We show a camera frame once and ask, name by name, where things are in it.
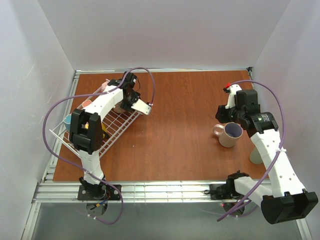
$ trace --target white panel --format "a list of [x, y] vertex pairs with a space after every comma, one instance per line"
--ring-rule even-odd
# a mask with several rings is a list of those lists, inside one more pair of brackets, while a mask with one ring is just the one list
[[44, 115], [67, 95], [74, 70], [36, 0], [1, 1], [0, 22], [0, 238], [16, 240], [50, 156], [41, 134]]
[[38, 0], [74, 69], [253, 66], [289, 0]]
[[[278, 94], [285, 111], [284, 147], [301, 182], [320, 197], [320, 2], [291, 0], [253, 68], [254, 79]], [[281, 118], [273, 97], [259, 86], [264, 110]], [[306, 218], [320, 239], [320, 204]]]

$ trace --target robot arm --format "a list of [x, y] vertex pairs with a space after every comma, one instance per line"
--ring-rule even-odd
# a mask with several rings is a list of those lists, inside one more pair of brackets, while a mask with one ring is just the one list
[[[265, 219], [271, 224], [305, 218], [318, 203], [318, 197], [314, 192], [306, 191], [285, 150], [279, 149], [280, 133], [273, 115], [261, 113], [255, 90], [242, 90], [234, 84], [227, 85], [224, 91], [229, 93], [228, 103], [218, 107], [216, 119], [220, 123], [240, 124], [260, 153], [266, 169], [280, 151], [268, 174], [271, 189], [259, 185], [249, 198], [261, 207]], [[246, 195], [255, 184], [249, 175], [237, 172], [229, 175], [226, 184], [215, 190], [213, 196]]]
[[[102, 128], [106, 115], [119, 103], [120, 107], [128, 112], [137, 110], [145, 115], [151, 112], [151, 106], [144, 103], [140, 99], [140, 93], [133, 90], [136, 80], [137, 77], [129, 73], [120, 88], [109, 92], [121, 82], [111, 80], [104, 90], [109, 93], [98, 96], [90, 105], [75, 109], [71, 114], [69, 140], [79, 153], [83, 168], [99, 179], [105, 178], [100, 166], [99, 148], [103, 143], [103, 136], [109, 137]], [[104, 194], [103, 185], [88, 172], [84, 173], [84, 177], [80, 177], [80, 183], [92, 197], [100, 199]]]

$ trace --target beige mug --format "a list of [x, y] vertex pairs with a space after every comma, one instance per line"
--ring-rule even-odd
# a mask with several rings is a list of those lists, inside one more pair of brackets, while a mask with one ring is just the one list
[[219, 143], [225, 148], [236, 145], [243, 133], [242, 127], [234, 122], [228, 122], [225, 126], [216, 124], [213, 127], [213, 134], [219, 138]]

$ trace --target wooden table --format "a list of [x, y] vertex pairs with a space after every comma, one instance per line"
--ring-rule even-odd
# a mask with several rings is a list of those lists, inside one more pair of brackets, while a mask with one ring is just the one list
[[[142, 100], [150, 101], [152, 82], [148, 74], [135, 74], [141, 83]], [[106, 79], [122, 75], [81, 74], [75, 94], [92, 93]], [[249, 79], [247, 71], [155, 72], [153, 76], [156, 95], [150, 115], [139, 116], [100, 159], [108, 181], [225, 180], [237, 170], [253, 179], [262, 176], [264, 165], [249, 160], [254, 145], [246, 132], [233, 148], [221, 146], [212, 134], [218, 123], [218, 105], [228, 99], [223, 87]], [[241, 87], [249, 89], [251, 84]], [[74, 99], [71, 109], [84, 100]], [[65, 146], [60, 156], [81, 165]], [[78, 181], [81, 176], [81, 170], [59, 160], [53, 181]]]

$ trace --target dish rack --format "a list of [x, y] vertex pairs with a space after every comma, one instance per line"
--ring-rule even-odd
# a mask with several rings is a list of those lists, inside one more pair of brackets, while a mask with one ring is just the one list
[[[103, 119], [102, 124], [106, 128], [106, 132], [110, 136], [108, 139], [104, 138], [103, 143], [99, 149], [99, 157], [101, 158], [108, 149], [115, 143], [115, 141], [125, 132], [125, 130], [137, 119], [141, 113], [138, 111], [116, 113], [111, 110]], [[60, 122], [54, 129], [50, 129], [50, 132], [58, 139], [63, 145], [65, 145], [71, 152], [80, 158], [78, 152], [74, 148], [73, 144], [69, 141], [69, 132], [66, 129], [64, 121]]]

